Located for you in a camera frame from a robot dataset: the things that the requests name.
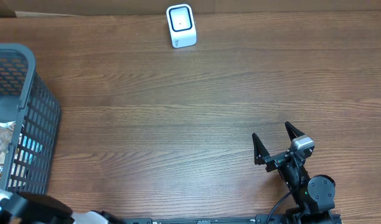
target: wooden tabletop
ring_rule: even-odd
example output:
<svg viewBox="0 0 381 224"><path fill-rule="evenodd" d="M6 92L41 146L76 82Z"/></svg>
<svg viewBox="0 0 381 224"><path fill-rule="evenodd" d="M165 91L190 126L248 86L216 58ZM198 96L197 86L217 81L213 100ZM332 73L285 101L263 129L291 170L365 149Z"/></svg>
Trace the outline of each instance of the wooden tabletop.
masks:
<svg viewBox="0 0 381 224"><path fill-rule="evenodd" d="M173 49L165 15L0 19L62 104L49 195L77 212L183 218L268 213L286 192L252 133L316 142L344 223L381 223L381 11L195 15ZM289 198L278 212L294 206Z"/></svg>

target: perforated basket wall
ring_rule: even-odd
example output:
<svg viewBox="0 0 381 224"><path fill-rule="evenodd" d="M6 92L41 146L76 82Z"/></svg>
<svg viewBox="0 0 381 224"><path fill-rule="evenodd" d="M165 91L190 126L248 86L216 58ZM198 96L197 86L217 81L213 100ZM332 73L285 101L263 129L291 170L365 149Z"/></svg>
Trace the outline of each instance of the perforated basket wall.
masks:
<svg viewBox="0 0 381 224"><path fill-rule="evenodd" d="M44 194L60 123L60 104L35 72L32 52L0 44L0 97L18 96L16 125L0 188Z"/></svg>

